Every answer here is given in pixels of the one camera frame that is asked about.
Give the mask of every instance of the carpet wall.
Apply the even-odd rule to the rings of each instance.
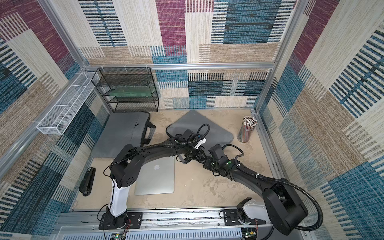
[[[48,239],[91,164],[109,113],[95,90],[63,135],[33,140],[0,181],[1,239]]]
[[[37,0],[0,0],[0,156],[79,70]]]
[[[310,0],[260,110],[285,176],[323,209],[317,239],[384,239],[383,12]]]
[[[155,70],[159,109],[253,108],[269,69]]]
[[[90,65],[272,62],[296,0],[50,0]]]

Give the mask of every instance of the mounting plate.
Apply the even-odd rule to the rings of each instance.
[[[235,225],[241,225],[239,222],[239,217],[236,214],[236,209],[225,209],[223,210],[224,214],[224,223],[226,226],[235,226]],[[249,225],[263,225],[266,224],[264,220],[261,219],[252,219],[251,223]]]
[[[141,226],[142,212],[127,212],[126,214],[127,214],[127,222],[128,222],[128,219],[131,220],[131,225],[129,229],[139,229]],[[115,217],[112,216],[109,212],[104,213],[101,217],[99,230],[116,229],[113,222],[114,220],[115,220]]]

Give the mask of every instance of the silver laptop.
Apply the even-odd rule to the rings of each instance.
[[[175,156],[162,157],[141,167],[135,195],[173,193],[174,186]]]

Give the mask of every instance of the red wire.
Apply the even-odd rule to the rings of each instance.
[[[257,224],[257,220],[255,219],[255,223],[256,223],[256,239],[259,235],[258,231],[259,231],[259,225]]]
[[[130,227],[130,225],[131,225],[131,220],[130,219],[128,219],[129,220],[129,224],[128,224],[128,226],[124,229],[124,231],[122,232],[123,234],[127,234],[128,233],[128,229],[129,229],[129,227]]]

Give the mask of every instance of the pencil holder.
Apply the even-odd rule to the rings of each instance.
[[[239,134],[237,135],[237,140],[239,140],[240,142],[248,142],[249,137],[251,136],[251,133],[254,129],[255,128],[248,128],[244,126],[244,123],[242,123]]]

